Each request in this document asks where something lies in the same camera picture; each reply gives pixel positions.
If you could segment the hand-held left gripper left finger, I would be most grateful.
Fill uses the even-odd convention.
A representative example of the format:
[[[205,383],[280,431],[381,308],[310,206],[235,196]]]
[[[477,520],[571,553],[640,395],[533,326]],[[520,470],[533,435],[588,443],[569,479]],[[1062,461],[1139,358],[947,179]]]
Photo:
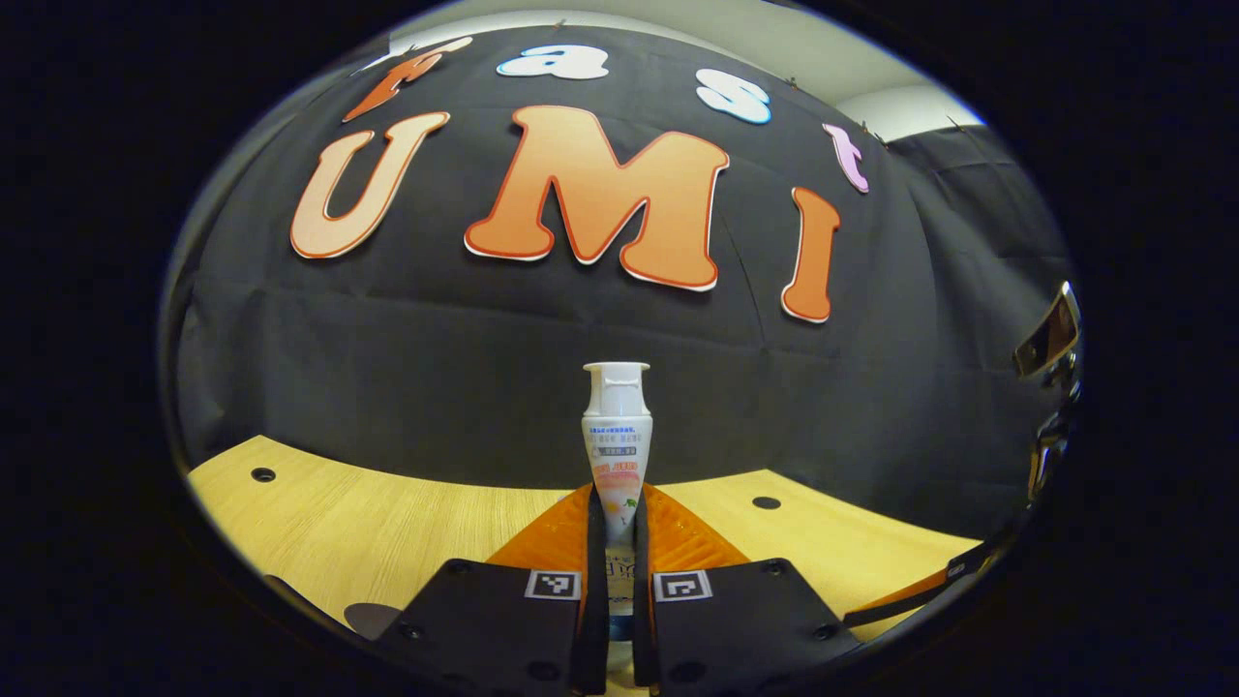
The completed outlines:
[[[607,690],[605,516],[593,487],[541,513],[489,560],[450,560],[375,638],[461,696]]]

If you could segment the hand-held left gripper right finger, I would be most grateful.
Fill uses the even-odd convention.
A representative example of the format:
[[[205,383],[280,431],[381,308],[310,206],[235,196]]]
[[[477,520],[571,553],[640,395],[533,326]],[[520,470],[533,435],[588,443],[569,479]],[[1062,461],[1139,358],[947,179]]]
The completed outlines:
[[[774,696],[860,647],[789,560],[750,560],[655,487],[634,541],[634,682],[653,696]]]

